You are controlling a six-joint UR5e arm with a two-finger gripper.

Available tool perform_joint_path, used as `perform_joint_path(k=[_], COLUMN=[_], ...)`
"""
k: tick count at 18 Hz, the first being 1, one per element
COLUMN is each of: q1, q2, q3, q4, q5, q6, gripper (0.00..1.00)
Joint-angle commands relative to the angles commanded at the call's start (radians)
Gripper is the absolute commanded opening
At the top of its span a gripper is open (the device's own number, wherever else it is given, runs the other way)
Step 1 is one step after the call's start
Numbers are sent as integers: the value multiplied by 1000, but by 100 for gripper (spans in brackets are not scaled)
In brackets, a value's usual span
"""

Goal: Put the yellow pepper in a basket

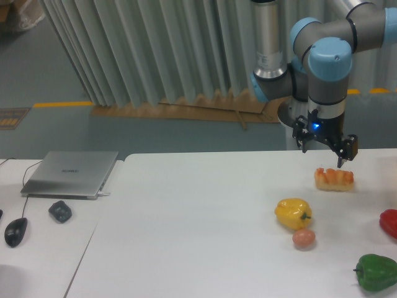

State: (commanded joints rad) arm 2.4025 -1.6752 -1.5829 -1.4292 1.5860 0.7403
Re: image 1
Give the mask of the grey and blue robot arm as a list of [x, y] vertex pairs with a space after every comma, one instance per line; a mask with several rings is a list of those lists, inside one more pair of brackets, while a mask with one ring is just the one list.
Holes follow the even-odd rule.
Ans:
[[251, 74], [260, 102], [291, 97], [278, 111], [290, 127], [301, 151], [311, 142], [330, 148], [338, 165], [353, 160], [358, 138], [343, 133], [352, 57], [356, 53], [396, 43], [396, 9], [376, 7], [370, 1], [333, 1], [342, 19], [322, 23], [307, 17], [290, 31], [293, 60], [283, 58], [279, 4], [253, 1], [257, 61]]

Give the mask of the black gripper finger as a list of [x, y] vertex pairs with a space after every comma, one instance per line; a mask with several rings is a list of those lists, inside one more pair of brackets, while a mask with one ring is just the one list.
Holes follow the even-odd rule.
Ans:
[[338, 168], [342, 168], [346, 161], [352, 161], [359, 150], [359, 138], [355, 134], [327, 138], [325, 144], [337, 155]]
[[313, 134], [308, 130], [308, 119], [303, 115], [298, 116], [292, 125], [292, 137], [297, 147], [303, 152], [308, 151], [308, 143], [313, 140]]

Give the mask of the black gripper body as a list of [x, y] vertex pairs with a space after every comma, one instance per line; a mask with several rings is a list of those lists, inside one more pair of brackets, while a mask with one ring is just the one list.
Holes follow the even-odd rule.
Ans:
[[308, 112], [308, 131], [316, 136], [318, 142], [324, 143], [327, 141], [332, 145], [340, 144], [343, 136], [344, 113], [330, 119], [318, 116], [319, 111], [317, 109]]

